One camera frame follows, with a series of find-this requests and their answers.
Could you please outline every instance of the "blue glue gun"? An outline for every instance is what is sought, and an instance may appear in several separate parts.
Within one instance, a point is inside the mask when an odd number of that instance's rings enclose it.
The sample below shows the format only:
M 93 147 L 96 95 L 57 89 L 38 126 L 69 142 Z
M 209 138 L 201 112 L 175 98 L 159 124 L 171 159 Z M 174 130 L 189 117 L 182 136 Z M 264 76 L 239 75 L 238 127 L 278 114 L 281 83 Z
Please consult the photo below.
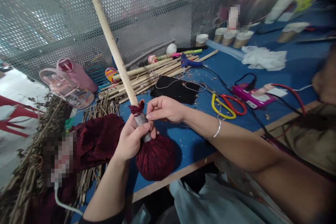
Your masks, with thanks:
M 183 73 L 186 70 L 186 67 L 192 66 L 192 67 L 201 67 L 203 66 L 203 62 L 197 62 L 197 61 L 191 61 L 187 59 L 187 56 L 185 54 L 181 55 L 181 66 L 183 68 Z

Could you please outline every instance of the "pink water bottle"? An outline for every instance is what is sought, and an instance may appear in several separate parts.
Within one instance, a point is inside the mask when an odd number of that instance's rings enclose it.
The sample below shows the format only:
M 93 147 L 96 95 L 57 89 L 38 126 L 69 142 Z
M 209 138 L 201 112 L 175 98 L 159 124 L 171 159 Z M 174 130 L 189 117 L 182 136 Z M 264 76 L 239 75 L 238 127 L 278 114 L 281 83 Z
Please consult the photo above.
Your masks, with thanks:
M 46 76 L 45 72 L 51 71 L 56 75 Z M 50 90 L 69 105 L 76 109 L 84 109 L 88 107 L 95 99 L 93 93 L 87 88 L 81 88 L 75 83 L 67 73 L 53 68 L 46 68 L 40 71 L 40 78 L 49 87 Z
M 56 69 L 62 72 L 66 72 L 70 76 L 70 78 L 79 85 L 79 87 L 87 88 L 92 93 L 98 90 L 98 86 L 86 74 L 84 68 L 81 65 L 77 64 L 73 59 L 59 59 L 56 64 Z

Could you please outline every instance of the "green scissors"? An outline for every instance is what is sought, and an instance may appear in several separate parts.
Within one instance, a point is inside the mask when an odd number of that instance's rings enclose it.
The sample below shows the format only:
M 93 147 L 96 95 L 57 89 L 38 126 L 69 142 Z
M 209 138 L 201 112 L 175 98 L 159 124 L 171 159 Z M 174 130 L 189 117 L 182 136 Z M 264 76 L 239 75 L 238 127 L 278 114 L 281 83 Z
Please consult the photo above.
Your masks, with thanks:
M 297 8 L 295 12 L 300 12 L 312 5 L 313 0 L 295 0 L 297 2 Z

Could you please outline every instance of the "bangle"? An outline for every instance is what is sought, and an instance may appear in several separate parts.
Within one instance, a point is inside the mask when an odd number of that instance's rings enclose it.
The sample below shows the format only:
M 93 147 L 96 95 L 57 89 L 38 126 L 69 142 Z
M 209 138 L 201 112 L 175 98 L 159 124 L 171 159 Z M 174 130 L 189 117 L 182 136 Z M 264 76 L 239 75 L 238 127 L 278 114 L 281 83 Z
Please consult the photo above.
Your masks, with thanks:
M 214 139 L 216 136 L 218 136 L 218 134 L 219 134 L 219 132 L 221 130 L 220 128 L 222 126 L 222 121 L 219 118 L 217 118 L 217 119 L 218 119 L 218 122 L 219 122 L 218 130 L 217 130 L 216 134 L 213 137 L 206 138 L 208 141 L 210 141 L 210 140 Z

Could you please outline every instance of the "red plastic stool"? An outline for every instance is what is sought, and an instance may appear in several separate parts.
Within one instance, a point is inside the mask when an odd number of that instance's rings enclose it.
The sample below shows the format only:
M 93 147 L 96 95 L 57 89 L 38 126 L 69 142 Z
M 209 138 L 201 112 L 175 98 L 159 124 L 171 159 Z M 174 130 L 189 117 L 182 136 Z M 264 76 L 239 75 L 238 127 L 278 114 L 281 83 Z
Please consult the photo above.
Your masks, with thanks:
M 8 99 L 6 97 L 0 96 L 0 106 L 4 106 L 4 105 L 16 106 L 16 108 L 15 108 L 14 112 L 8 117 L 8 119 L 0 121 L 0 130 L 6 131 L 6 132 L 9 132 L 9 133 L 13 133 L 13 134 L 25 137 L 25 138 L 28 137 L 29 135 L 27 135 L 25 133 L 22 133 L 20 131 L 16 131 L 14 129 L 11 129 L 8 126 L 14 127 L 14 128 L 19 128 L 19 129 L 25 129 L 26 127 L 11 123 L 10 121 L 13 118 L 22 117 L 22 116 L 37 119 L 39 117 L 39 115 L 37 113 L 33 112 L 33 111 L 28 110 L 28 109 L 31 109 L 31 110 L 34 110 L 34 111 L 38 111 L 38 110 L 36 108 L 31 107 L 31 106 L 27 106 L 27 105 L 24 105 L 22 103 L 13 101 L 11 99 Z

